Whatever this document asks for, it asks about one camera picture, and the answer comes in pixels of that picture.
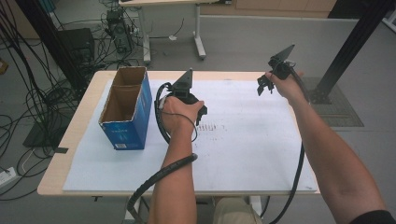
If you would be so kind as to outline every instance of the cardboard box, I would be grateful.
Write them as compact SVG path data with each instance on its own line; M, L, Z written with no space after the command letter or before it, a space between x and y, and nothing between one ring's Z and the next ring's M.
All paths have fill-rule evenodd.
M151 103L146 67L120 68L99 118L116 150L144 149Z

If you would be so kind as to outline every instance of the white paper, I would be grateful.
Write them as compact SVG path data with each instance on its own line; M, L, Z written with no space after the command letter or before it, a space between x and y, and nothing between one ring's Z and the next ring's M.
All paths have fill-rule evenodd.
M161 84L151 80L154 96ZM167 144L151 108L144 150L113 149L98 120L108 82L87 131L78 145L64 184L66 191L135 191L161 167ZM254 81L193 81L191 93L204 100L208 114L192 143L196 193L288 193L297 169L301 138L287 101L276 90L257 94ZM300 191L317 184L304 162Z

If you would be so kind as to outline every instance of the black equipment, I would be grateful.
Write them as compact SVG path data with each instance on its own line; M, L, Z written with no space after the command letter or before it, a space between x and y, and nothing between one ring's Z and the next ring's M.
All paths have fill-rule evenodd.
M75 63L93 61L95 42L89 28L58 31L58 36Z
M116 46L117 53L132 51L131 29L125 24L122 17L123 9L117 11L109 10L106 15L108 30Z
M270 62L268 64L273 69L270 71L272 74L276 75L279 79L286 79L289 75L294 76L297 84L300 86L301 90L303 91L304 97L306 101L309 102L309 95L308 91L304 83L301 81L300 77L294 71L294 66L296 65L295 62L287 60L291 51L293 50L294 45L290 45L289 47L285 48L284 50L280 51L278 54L271 57ZM264 87L268 86L268 90L271 91L274 89L274 83L270 81L265 75L259 77L257 79L259 83L259 88L257 89L257 93L259 96L264 91Z
M161 100L161 94L163 89L166 88L170 91L166 96L164 96ZM186 105L192 105L198 102L198 99L190 93L190 89L192 88L192 68L186 71L183 76L181 76L173 85L169 82L163 83L161 87L157 91L157 95L154 101L154 109L155 109L155 118L158 123L158 128L160 129L163 138L167 143L169 143L170 138L169 135L166 133L165 128L163 127L163 120L161 118L161 109L162 109L162 102L168 96L175 96L181 102ZM204 105L198 111L198 117L196 120L196 125L199 125L199 121L201 120L202 115L207 114L207 107Z

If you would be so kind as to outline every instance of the forearm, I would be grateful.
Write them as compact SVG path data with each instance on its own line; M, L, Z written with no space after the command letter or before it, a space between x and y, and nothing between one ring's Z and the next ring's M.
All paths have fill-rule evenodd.
M290 102L320 191L339 223L385 209L372 176L347 143L304 100Z
M163 167L191 153L190 131L178 129L172 134ZM192 165L188 164L159 181L154 188L151 204L149 223L195 223Z

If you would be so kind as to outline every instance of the person's right arm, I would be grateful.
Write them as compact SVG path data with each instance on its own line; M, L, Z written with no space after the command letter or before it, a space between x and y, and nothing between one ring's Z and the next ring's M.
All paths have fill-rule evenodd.
M280 80L270 73L266 76L294 110L306 156L335 221L349 223L366 212L385 210L369 171L349 145L305 100L294 77Z

